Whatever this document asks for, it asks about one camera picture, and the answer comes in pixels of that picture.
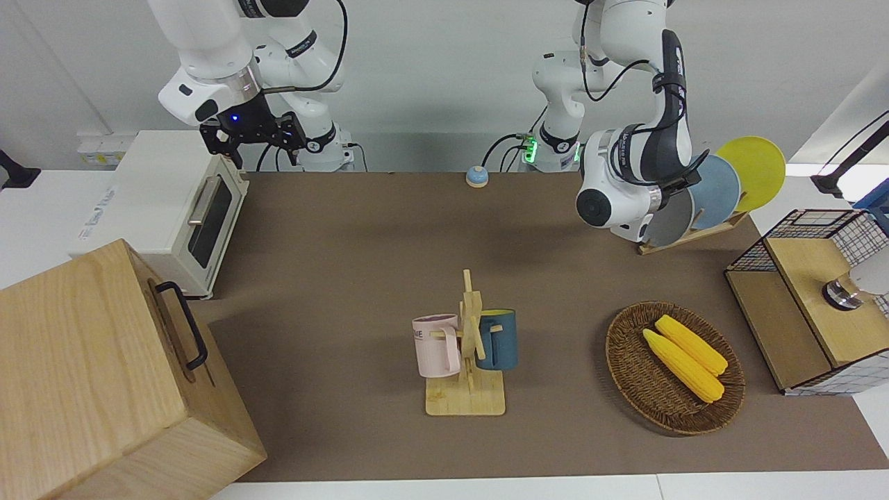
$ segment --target wicker basket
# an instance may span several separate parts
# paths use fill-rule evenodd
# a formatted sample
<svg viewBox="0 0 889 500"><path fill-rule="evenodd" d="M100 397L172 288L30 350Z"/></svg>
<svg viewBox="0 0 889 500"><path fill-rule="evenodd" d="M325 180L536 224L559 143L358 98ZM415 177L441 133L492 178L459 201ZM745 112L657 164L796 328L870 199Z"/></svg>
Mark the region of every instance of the wicker basket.
<svg viewBox="0 0 889 500"><path fill-rule="evenodd" d="M643 328L669 314L691 328L728 360L719 376L723 397L712 404L698 399L652 353ZM658 426L684 436L722 429L744 400L744 372L732 346L710 323L688 309L669 302L640 302L622 310L608 327L605 338L608 370L629 404Z"/></svg>

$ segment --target green led light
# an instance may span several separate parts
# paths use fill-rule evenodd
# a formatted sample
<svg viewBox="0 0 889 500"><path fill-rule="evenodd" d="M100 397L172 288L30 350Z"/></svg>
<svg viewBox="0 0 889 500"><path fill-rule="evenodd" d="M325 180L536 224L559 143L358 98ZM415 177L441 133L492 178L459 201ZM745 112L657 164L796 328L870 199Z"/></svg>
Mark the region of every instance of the green led light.
<svg viewBox="0 0 889 500"><path fill-rule="evenodd" d="M525 146L525 163L533 164L535 159L537 159L537 140L532 137Z"/></svg>

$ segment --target pink mug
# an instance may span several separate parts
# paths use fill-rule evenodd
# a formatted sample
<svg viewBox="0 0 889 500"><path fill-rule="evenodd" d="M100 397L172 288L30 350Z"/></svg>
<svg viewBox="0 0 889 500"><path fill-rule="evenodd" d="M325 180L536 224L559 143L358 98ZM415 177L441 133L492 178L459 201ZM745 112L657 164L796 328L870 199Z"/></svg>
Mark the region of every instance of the pink mug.
<svg viewBox="0 0 889 500"><path fill-rule="evenodd" d="M458 324L456 314L434 314L412 322L413 344L417 348L417 366L421 376L438 378L460 372Z"/></svg>

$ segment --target yellow corn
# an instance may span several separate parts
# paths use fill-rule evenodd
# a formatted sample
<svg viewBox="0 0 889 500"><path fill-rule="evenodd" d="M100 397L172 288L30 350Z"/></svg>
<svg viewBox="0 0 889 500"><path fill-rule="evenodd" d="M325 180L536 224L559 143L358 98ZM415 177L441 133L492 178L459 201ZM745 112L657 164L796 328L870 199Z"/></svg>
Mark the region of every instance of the yellow corn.
<svg viewBox="0 0 889 500"><path fill-rule="evenodd" d="M701 363L701 366L711 374L720 376L725 373L728 361L688 327L667 314L655 321L654 325L658 327L663 336L669 338L695 361Z"/></svg>
<svg viewBox="0 0 889 500"><path fill-rule="evenodd" d="M658 335L648 328L642 330L642 335L648 341L648 347L667 365L685 387L694 392L705 403L712 403L722 398L725 387L715 376L702 367L685 351L671 342L667 337Z"/></svg>

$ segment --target wooden box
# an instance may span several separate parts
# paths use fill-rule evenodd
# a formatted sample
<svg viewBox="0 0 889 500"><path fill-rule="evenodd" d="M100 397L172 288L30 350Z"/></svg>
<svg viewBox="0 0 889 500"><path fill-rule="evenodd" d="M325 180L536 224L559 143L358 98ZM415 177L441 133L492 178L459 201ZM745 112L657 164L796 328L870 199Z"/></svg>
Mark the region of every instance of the wooden box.
<svg viewBox="0 0 889 500"><path fill-rule="evenodd" d="M889 381L889 320L873 301L830 306L821 288L849 271L828 238L765 238L775 270L728 270L775 384L785 394L852 394Z"/></svg>
<svg viewBox="0 0 889 500"><path fill-rule="evenodd" d="M206 499L265 459L210 331L158 285L118 240L0 291L0 499Z"/></svg>

